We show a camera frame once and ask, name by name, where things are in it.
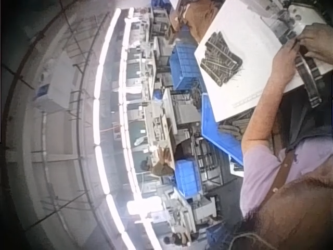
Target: hand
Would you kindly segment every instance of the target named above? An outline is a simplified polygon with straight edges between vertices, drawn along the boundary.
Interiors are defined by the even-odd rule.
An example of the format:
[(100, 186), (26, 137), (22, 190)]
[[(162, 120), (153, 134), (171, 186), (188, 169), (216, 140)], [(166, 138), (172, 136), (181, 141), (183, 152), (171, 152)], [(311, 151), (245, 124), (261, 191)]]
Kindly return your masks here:
[(305, 26), (298, 40), (309, 51), (305, 56), (333, 64), (333, 28), (331, 26), (322, 23)]
[(274, 84), (285, 87), (291, 81), (296, 73), (295, 58), (299, 48), (299, 42), (291, 39), (277, 52), (270, 77)]

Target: lavender sleeve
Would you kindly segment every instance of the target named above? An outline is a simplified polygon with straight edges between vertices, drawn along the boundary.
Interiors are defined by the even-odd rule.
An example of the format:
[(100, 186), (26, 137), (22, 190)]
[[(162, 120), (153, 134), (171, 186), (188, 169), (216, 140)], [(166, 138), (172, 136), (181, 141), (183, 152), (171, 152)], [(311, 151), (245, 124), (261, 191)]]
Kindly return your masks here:
[(245, 216), (258, 207), (273, 184), (279, 159), (264, 145), (247, 150), (243, 157), (244, 179), (240, 191), (240, 209)]

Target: brown strap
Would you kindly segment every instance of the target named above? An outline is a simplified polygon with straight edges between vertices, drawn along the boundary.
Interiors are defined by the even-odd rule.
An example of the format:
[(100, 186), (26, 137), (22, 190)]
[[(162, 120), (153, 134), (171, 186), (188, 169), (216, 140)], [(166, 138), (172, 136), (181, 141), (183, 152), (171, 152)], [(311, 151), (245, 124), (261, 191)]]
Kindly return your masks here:
[(280, 165), (280, 169), (273, 181), (273, 184), (270, 190), (268, 191), (264, 201), (261, 203), (261, 205), (265, 204), (273, 196), (273, 194), (275, 194), (276, 191), (282, 188), (282, 186), (286, 183), (294, 158), (295, 158), (295, 150), (289, 151), (286, 154), (286, 157)]

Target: hair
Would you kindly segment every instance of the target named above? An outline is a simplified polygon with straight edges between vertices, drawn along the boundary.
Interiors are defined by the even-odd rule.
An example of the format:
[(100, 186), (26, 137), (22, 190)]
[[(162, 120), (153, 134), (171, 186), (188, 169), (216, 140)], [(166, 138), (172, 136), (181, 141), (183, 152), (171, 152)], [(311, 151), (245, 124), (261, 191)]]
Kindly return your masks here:
[(169, 237), (169, 236), (164, 237), (163, 242), (164, 242), (166, 245), (169, 245), (169, 244), (170, 244), (170, 237)]
[(150, 166), (148, 164), (148, 160), (141, 161), (140, 167), (143, 171), (149, 171)]

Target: purple shirt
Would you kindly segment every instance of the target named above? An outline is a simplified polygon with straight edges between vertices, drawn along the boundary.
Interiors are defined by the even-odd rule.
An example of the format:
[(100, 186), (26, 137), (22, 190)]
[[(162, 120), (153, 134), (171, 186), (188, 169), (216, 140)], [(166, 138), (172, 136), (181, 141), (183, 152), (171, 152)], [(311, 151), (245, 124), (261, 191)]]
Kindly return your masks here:
[[(286, 183), (315, 170), (333, 154), (333, 140), (329, 137), (314, 137), (301, 142), (296, 148), (295, 160)], [(240, 209), (243, 216), (264, 200), (285, 158), (285, 149), (276, 157), (264, 145), (249, 149), (243, 158), (244, 180), (240, 191)]]

